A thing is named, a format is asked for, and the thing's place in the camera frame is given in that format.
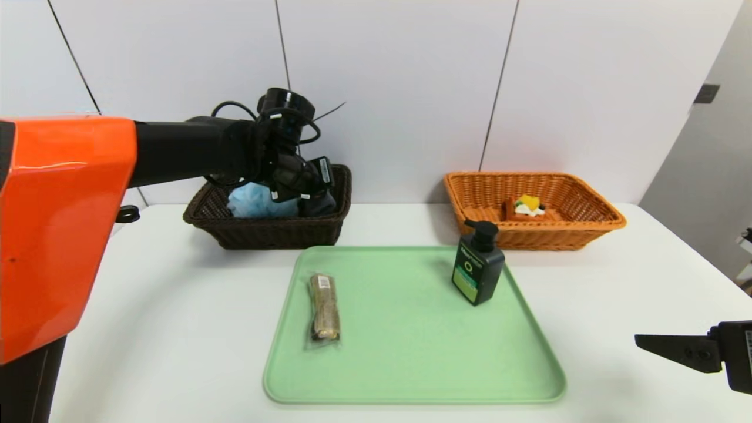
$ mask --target black metal bracket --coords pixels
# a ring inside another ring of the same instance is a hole
[[[713,100],[715,100],[718,90],[720,90],[720,85],[718,84],[703,84],[702,87],[700,87],[700,91],[697,93],[697,97],[695,97],[694,103],[696,105],[711,104]]]
[[[116,224],[131,224],[141,218],[138,213],[138,207],[135,205],[124,205],[120,207],[120,211],[117,212],[115,218]]]
[[[703,373],[726,363],[729,387],[752,395],[752,321],[722,321],[707,336],[635,335],[638,347]]]

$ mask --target pump bottle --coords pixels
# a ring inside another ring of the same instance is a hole
[[[505,257],[496,247],[499,228],[495,224],[469,219],[465,224],[475,231],[459,239],[452,283],[473,306],[477,306],[493,297]]]

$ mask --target white table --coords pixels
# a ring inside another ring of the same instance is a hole
[[[508,251],[564,368],[543,406],[282,406],[262,372],[299,251],[224,251],[147,208],[110,240],[68,337],[51,421],[752,421],[752,397],[642,351],[635,333],[703,334],[752,319],[752,299],[634,205],[626,229],[578,252]],[[339,245],[456,244],[448,205],[353,205]]]

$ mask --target plastic wrapper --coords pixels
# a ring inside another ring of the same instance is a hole
[[[311,276],[308,288],[313,309],[311,345],[329,345],[339,342],[341,334],[334,278],[323,273],[316,273]]]

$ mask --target brown wicker basket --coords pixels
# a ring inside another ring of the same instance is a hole
[[[193,197],[183,220],[210,233],[228,250],[303,249],[334,245],[350,211],[352,175],[347,166],[332,165],[337,201],[334,214],[322,218],[235,218],[227,209],[231,189],[206,184]]]
[[[496,244],[516,250],[579,250],[626,226],[626,219],[593,188],[573,175],[542,172],[454,172],[444,178],[461,233],[465,219],[492,221]],[[541,198],[562,221],[502,221],[502,203],[523,194]]]

